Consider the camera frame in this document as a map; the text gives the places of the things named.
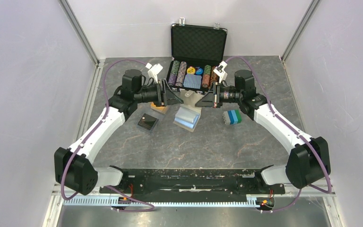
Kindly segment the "beige card holder wallet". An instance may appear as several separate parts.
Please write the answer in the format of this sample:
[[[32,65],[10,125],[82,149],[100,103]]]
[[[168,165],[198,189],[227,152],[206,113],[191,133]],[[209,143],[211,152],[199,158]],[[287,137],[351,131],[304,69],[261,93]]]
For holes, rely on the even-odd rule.
[[[175,114],[173,123],[190,132],[194,132],[197,123],[201,117],[201,107],[196,107],[195,104],[204,95],[198,94],[192,90],[180,90],[180,98],[183,103]]]

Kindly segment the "orange card box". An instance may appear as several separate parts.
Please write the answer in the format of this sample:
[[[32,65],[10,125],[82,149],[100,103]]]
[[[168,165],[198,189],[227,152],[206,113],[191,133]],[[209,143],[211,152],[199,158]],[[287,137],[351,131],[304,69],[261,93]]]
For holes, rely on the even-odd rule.
[[[166,114],[169,109],[168,106],[156,106],[154,103],[151,103],[150,108],[161,114]]]

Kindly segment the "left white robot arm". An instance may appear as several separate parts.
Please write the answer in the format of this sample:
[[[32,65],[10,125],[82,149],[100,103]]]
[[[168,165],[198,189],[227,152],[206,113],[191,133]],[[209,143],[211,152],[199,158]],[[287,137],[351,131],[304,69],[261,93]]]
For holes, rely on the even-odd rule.
[[[164,79],[143,85],[142,72],[126,70],[122,85],[108,98],[98,119],[68,148],[59,147],[54,153],[54,170],[60,192],[65,200],[65,189],[75,194],[88,195],[96,187],[112,186],[117,192],[125,192],[130,181],[118,167],[95,168],[93,162],[111,135],[137,110],[140,103],[154,103],[155,106],[182,104]]]

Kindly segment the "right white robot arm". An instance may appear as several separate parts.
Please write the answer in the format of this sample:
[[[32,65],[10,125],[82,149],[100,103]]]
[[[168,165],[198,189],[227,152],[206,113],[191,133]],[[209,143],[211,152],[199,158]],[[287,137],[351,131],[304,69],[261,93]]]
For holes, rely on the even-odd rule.
[[[256,174],[254,187],[268,192],[275,184],[292,184],[297,189],[314,187],[324,178],[325,193],[331,192],[328,143],[323,137],[313,137],[289,122],[264,95],[257,93],[251,70],[238,70],[234,85],[215,82],[196,104],[196,107],[219,108],[224,103],[236,103],[241,112],[264,127],[285,148],[289,157],[285,165],[265,167]]]

